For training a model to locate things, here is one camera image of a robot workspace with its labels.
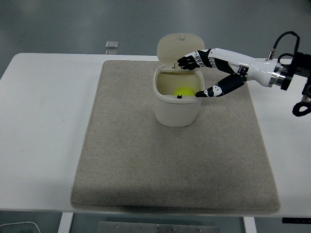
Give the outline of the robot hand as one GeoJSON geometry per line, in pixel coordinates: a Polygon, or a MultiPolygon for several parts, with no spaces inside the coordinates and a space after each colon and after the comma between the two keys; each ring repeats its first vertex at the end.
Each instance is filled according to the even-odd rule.
{"type": "Polygon", "coordinates": [[[206,90],[198,91],[196,97],[220,97],[241,86],[246,81],[256,81],[267,87],[276,61],[259,61],[250,56],[224,49],[197,50],[177,60],[178,66],[184,70],[201,67],[216,68],[228,76],[206,90]]]}

